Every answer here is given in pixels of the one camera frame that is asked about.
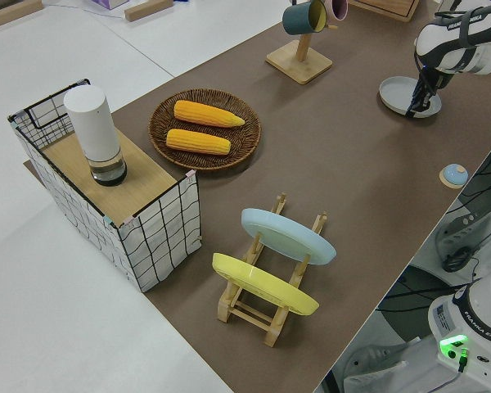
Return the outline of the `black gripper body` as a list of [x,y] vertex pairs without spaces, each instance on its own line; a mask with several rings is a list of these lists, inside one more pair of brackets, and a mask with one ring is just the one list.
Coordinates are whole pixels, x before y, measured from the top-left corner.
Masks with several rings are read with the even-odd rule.
[[421,69],[417,84],[420,98],[434,96],[438,89],[446,86],[446,74],[437,69]]

